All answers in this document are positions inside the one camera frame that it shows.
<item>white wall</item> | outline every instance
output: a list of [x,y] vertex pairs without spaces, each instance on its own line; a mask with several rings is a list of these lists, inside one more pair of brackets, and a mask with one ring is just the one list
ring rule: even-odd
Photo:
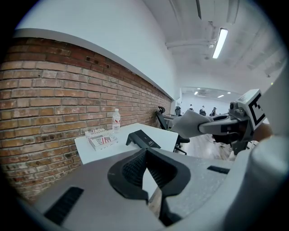
[[188,69],[186,73],[181,72],[181,70],[178,72],[181,87],[213,88],[236,92],[241,95],[251,89],[260,89],[264,93],[278,76],[276,74],[275,77],[267,78],[257,72],[222,69],[217,68],[217,66],[212,69],[210,65],[206,67],[191,65],[190,68],[190,72]]
[[213,108],[217,108],[217,114],[224,114],[229,111],[230,102],[223,102],[208,98],[196,97],[193,94],[183,94],[182,96],[182,114],[193,105],[195,112],[199,112],[202,106],[205,106],[207,116],[212,112]]
[[16,29],[16,37],[55,39],[93,50],[178,98],[172,55],[141,0],[42,0]]

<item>black object on table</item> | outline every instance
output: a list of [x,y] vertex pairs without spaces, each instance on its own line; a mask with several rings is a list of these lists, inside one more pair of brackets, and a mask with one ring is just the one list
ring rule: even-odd
[[134,142],[140,148],[161,148],[146,133],[144,133],[143,130],[130,133],[127,137],[126,145],[129,145],[131,142]]

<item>black slot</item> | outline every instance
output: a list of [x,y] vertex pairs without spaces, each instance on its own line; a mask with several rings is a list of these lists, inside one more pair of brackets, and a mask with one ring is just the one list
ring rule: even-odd
[[230,171],[228,168],[221,168],[221,167],[212,166],[212,165],[209,166],[207,169],[208,169],[208,170],[211,170],[211,171],[223,173],[223,174],[228,174],[229,171]]
[[61,225],[75,203],[83,193],[83,189],[70,187],[56,203],[44,214],[44,216],[57,225]]

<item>person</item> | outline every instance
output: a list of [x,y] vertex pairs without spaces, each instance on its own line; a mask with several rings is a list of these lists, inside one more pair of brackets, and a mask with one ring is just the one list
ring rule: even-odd
[[206,116],[205,106],[202,106],[202,108],[200,109],[200,115]]
[[212,110],[212,112],[210,114],[211,117],[213,117],[217,114],[216,110],[217,110],[217,108],[214,107],[214,109]]
[[193,105],[192,105],[192,104],[190,105],[190,110],[194,111],[194,109],[193,109]]

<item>black vent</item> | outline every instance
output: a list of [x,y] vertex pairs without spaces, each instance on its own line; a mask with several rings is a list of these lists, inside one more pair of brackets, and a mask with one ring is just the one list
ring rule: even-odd
[[83,191],[83,189],[77,187],[70,187],[44,216],[55,224],[61,225]]

